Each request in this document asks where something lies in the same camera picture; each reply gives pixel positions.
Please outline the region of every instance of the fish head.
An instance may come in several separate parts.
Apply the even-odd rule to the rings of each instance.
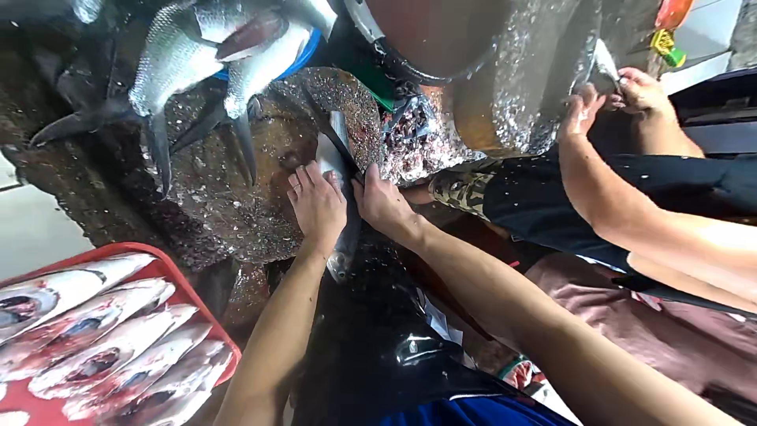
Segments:
[[[320,30],[326,41],[331,37],[338,17],[328,0],[285,0],[283,10],[287,16]]]

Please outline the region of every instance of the fish fin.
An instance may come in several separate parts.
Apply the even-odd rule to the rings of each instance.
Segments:
[[[223,99],[213,106],[213,109],[205,114],[197,123],[192,125],[184,134],[173,143],[170,149],[171,155],[176,154],[182,149],[190,146],[191,144],[202,140],[207,136],[217,125],[224,122],[226,119],[226,109],[223,107]]]
[[[168,147],[165,111],[156,112],[150,117],[147,136],[148,147],[160,176],[161,192],[165,199],[171,191],[171,155]]]
[[[48,142],[65,137],[94,132],[105,124],[136,119],[127,97],[107,99],[98,109],[78,111],[54,121],[30,140],[31,146],[43,146]]]
[[[234,133],[237,136],[237,143],[241,149],[241,154],[245,157],[245,164],[250,172],[251,186],[255,186],[257,178],[257,165],[255,161],[255,144],[252,140],[250,131],[250,119],[247,114],[242,114],[232,121]]]

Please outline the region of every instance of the wrist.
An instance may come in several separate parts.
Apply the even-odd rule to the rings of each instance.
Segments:
[[[298,256],[315,255],[323,259],[328,259],[329,256],[334,252],[335,246],[336,241],[332,242],[329,239],[323,237],[306,236],[302,240]]]

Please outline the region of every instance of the gutted fish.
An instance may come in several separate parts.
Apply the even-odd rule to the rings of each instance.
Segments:
[[[0,288],[0,343],[108,290],[154,259],[117,255]]]
[[[122,284],[9,340],[0,347],[0,381],[37,375],[94,343],[143,306],[167,299],[174,289],[162,278]]]
[[[141,355],[174,321],[170,310],[125,321],[89,348],[33,378],[29,391],[43,399],[84,393]]]
[[[344,114],[340,111],[331,113],[331,126],[343,141],[348,141],[347,124]],[[334,247],[334,251],[326,262],[329,273],[338,283],[345,282],[348,279],[350,267],[357,249],[357,241],[360,236],[360,226],[362,219],[357,210],[352,182],[347,166],[344,164],[341,154],[337,151],[334,143],[323,133],[318,135],[318,147],[316,148],[316,161],[320,166],[321,173],[334,171],[341,188],[344,198],[347,200],[347,225],[339,234],[339,238]]]
[[[229,65],[229,88],[223,105],[232,119],[252,183],[255,182],[257,167],[247,113],[248,103],[294,63],[310,39],[311,30],[310,26],[291,21],[284,35],[271,43],[268,49]]]
[[[184,325],[150,346],[121,371],[81,396],[69,399],[63,413],[69,420],[103,415],[124,407],[147,390],[210,332],[210,324]]]
[[[232,359],[232,351],[218,340],[204,340],[139,398],[116,415],[100,422],[103,425],[175,424],[175,416],[192,416],[204,403],[195,393],[210,393]]]
[[[3,426],[24,426],[31,416],[24,411],[0,412],[0,424]]]
[[[284,0],[286,14],[308,23],[328,40],[338,17],[328,0]]]

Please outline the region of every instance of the silver fish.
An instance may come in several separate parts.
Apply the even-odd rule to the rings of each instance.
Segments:
[[[347,138],[347,125],[344,120],[344,114],[339,111],[331,113],[331,125],[334,131],[342,141]],[[347,166],[344,164],[339,151],[334,147],[329,138],[323,133],[318,135],[318,148],[316,148],[316,160],[321,167],[321,173],[334,171],[337,180],[341,186],[341,192],[347,200],[347,225],[339,234],[334,252],[329,256],[326,267],[329,273],[338,283],[343,283],[348,279],[349,270],[357,250],[357,241],[360,236],[360,226],[362,219],[357,211],[357,202],[355,201],[352,190],[352,182],[347,172]]]
[[[610,50],[607,49],[607,45],[602,39],[597,39],[597,44],[594,46],[594,60],[597,64],[597,70],[612,80],[618,93],[623,93],[618,83],[620,74],[618,74],[618,68],[615,66],[615,59],[612,59]]]
[[[27,331],[0,347],[0,381],[37,375],[113,330],[142,306],[173,294],[163,278],[114,287],[78,308]]]
[[[145,253],[111,256],[0,288],[0,343],[86,302],[153,260]]]
[[[185,31],[188,22],[196,23],[194,3],[171,3],[155,15],[129,90],[129,102],[136,114],[149,117],[148,144],[160,173],[163,196],[171,187],[166,102],[223,69],[216,61],[215,45]]]
[[[30,418],[25,411],[0,412],[0,424],[3,426],[24,426]]]
[[[181,326],[158,340],[121,371],[83,395],[69,399],[63,407],[63,413],[70,421],[74,421],[124,407],[197,346],[210,333],[211,328],[210,324]]]
[[[231,358],[232,351],[223,342],[204,340],[139,398],[116,415],[100,420],[98,424],[178,426],[186,422],[204,403],[202,395],[210,393]]]
[[[292,21],[284,35],[271,43],[268,49],[229,65],[229,88],[223,105],[226,114],[232,119],[253,184],[257,166],[247,112],[248,104],[253,96],[262,92],[273,79],[283,74],[294,63],[310,39],[311,30],[310,26]]]
[[[287,15],[319,29],[328,40],[338,15],[328,0],[284,0]]]
[[[92,389],[141,355],[174,324],[170,310],[134,318],[29,382],[32,395],[68,398]]]

